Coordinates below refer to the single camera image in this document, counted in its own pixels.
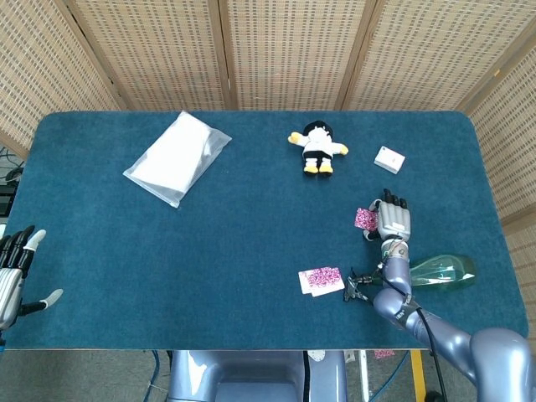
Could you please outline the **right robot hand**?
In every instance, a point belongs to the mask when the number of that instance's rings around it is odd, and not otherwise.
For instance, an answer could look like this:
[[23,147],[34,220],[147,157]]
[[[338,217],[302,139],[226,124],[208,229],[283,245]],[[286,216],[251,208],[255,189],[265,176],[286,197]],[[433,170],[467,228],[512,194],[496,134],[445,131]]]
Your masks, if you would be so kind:
[[374,229],[363,231],[363,237],[367,241],[410,239],[410,211],[404,198],[399,198],[385,188],[383,197],[375,199],[368,211],[375,213],[377,222]]

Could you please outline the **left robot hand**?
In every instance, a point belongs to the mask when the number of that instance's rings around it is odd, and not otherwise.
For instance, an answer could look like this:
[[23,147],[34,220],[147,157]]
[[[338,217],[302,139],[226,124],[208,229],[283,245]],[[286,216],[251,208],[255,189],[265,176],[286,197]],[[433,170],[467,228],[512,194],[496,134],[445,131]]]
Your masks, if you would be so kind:
[[23,303],[23,289],[34,255],[45,238],[45,229],[30,225],[15,234],[5,234],[6,224],[0,224],[0,336],[19,317],[41,312],[53,306],[63,295],[56,289],[46,298]]

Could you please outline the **small white box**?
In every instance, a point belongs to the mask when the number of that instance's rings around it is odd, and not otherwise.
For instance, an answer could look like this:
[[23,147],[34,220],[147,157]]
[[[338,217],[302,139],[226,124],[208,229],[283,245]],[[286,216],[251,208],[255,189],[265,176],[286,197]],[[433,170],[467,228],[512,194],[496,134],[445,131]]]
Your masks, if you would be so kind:
[[402,168],[404,161],[404,155],[391,150],[388,147],[382,146],[374,158],[374,165],[381,167],[390,173],[397,174]]

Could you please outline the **green spray bottle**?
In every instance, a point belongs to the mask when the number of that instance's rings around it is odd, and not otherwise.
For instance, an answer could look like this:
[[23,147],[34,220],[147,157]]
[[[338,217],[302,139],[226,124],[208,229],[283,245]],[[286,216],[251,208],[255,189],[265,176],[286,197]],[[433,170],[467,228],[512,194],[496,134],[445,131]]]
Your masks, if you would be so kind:
[[[378,267],[369,274],[357,275],[351,271],[346,280],[343,300],[349,302],[359,299],[371,303],[372,300],[362,293],[359,285],[386,285],[384,279],[394,284],[394,279],[389,279],[386,274],[388,262],[394,259],[384,257]],[[477,268],[474,261],[465,255],[435,255],[428,259],[409,263],[409,288],[428,286],[441,291],[451,291],[458,288],[472,286],[477,282]]]

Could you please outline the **black electronic equipment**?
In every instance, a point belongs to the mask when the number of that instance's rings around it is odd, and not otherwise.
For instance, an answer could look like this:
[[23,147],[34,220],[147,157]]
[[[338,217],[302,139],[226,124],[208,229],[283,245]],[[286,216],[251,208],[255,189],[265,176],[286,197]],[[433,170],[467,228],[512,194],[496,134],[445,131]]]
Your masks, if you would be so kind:
[[13,206],[24,161],[0,146],[0,218],[7,218]]

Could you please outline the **penguin plush toy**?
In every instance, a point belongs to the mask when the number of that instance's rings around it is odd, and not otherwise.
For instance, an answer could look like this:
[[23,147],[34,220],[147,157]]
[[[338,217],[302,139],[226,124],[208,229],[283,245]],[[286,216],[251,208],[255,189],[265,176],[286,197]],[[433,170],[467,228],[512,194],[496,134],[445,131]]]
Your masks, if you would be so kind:
[[287,141],[302,148],[303,172],[306,175],[333,174],[334,155],[347,155],[348,147],[332,140],[333,130],[325,121],[313,121],[302,132],[293,131]]

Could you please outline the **woven bamboo screen panel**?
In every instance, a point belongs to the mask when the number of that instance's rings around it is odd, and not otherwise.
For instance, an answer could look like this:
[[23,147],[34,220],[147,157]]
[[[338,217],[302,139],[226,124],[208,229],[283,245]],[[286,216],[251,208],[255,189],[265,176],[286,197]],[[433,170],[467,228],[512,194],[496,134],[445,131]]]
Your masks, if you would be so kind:
[[219,0],[243,111],[336,110],[377,0]]
[[65,0],[0,0],[0,144],[25,159],[48,114],[124,109]]
[[453,110],[536,18],[536,0],[384,0],[349,110]]
[[470,117],[523,300],[536,307],[536,47]]
[[237,108],[228,0],[63,1],[122,108]]

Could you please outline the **white stand pole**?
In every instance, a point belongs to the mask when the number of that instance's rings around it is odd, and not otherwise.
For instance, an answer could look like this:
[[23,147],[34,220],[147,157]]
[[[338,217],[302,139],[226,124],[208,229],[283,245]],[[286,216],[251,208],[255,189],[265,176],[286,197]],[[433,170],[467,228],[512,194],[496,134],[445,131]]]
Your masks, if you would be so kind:
[[368,371],[368,359],[367,351],[363,349],[358,350],[358,366],[359,366],[359,380],[362,395],[362,402],[370,401],[369,391],[369,371]]

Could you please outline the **blue felt table mat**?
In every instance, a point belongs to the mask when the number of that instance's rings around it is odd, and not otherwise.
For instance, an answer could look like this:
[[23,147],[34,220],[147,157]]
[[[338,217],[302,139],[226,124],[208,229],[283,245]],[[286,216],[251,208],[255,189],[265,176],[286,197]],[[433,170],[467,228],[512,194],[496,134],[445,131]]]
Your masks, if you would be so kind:
[[[410,256],[471,257],[477,282],[415,296],[451,324],[528,333],[528,319],[471,121],[456,111],[200,111],[232,137],[173,208],[123,175],[173,112],[72,111],[35,132],[8,233],[45,229],[23,292],[51,308],[7,331],[10,349],[412,348],[415,340],[298,273],[371,271],[380,245],[354,226],[385,188],[407,201]],[[333,174],[306,175],[287,137],[325,121]],[[379,149],[405,156],[397,174]]]

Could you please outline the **white plastic zip bag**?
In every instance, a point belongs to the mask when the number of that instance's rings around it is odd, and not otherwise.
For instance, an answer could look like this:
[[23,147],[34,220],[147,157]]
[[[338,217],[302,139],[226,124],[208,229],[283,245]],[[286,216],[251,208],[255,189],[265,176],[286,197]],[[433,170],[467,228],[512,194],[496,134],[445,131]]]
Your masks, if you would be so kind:
[[123,175],[176,208],[232,137],[181,111]]

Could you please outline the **grey-blue robot torso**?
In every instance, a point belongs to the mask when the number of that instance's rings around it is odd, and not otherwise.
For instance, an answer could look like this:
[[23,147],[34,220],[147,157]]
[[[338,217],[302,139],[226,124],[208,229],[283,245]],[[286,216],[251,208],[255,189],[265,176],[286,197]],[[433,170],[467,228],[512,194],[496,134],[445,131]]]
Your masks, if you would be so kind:
[[348,402],[341,350],[175,350],[166,402]]

